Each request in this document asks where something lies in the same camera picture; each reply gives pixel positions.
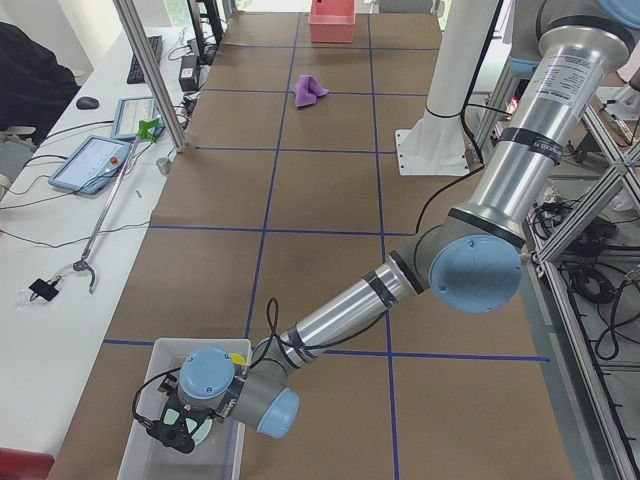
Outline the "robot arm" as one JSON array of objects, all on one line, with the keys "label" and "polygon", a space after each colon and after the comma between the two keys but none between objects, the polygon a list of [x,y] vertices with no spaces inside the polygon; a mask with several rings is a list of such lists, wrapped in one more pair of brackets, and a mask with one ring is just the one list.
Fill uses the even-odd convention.
[{"label": "robot arm", "polygon": [[639,5],[525,1],[517,14],[526,21],[525,45],[541,59],[470,199],[288,330],[272,332],[250,364],[214,347],[193,353],[170,401],[182,429],[233,418],[280,438],[299,409],[288,375],[364,333],[404,298],[431,290],[459,311],[487,313],[514,296],[524,217],[602,79],[628,61],[639,39]]}]

